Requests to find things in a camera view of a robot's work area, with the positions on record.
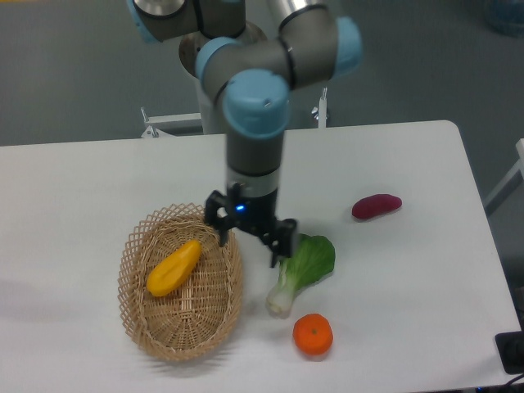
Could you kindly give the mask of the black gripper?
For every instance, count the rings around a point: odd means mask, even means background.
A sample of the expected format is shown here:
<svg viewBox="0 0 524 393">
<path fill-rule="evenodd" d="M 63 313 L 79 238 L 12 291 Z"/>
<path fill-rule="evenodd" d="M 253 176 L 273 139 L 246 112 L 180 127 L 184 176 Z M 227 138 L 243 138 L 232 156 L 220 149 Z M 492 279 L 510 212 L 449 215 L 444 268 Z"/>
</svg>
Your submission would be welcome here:
<svg viewBox="0 0 524 393">
<path fill-rule="evenodd" d="M 228 231 L 238 228 L 258 237 L 271 251 L 270 268 L 291 258 L 298 247 L 298 221 L 276 219 L 278 190 L 264 196 L 244 196 L 240 183 L 227 187 L 227 195 L 214 190 L 206 199 L 204 222 L 219 236 L 219 245 L 228 242 Z"/>
</svg>

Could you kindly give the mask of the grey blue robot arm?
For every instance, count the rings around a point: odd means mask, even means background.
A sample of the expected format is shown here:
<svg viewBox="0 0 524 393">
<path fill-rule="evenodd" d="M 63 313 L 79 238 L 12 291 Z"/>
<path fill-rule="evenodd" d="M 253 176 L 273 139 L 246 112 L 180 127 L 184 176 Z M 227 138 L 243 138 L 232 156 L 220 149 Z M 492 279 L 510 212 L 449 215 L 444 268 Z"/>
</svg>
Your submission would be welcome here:
<svg viewBox="0 0 524 393">
<path fill-rule="evenodd" d="M 226 136 L 226 190 L 206 200 L 205 222 L 228 240 L 232 228 L 257 237 L 273 260 L 298 247 L 298 223 L 276 216 L 289 95 L 349 74 L 362 60 L 351 18 L 322 1 L 272 1 L 278 36 L 244 43 L 243 1 L 131 1 L 133 22 L 148 42 L 199 33 L 194 75 Z"/>
</svg>

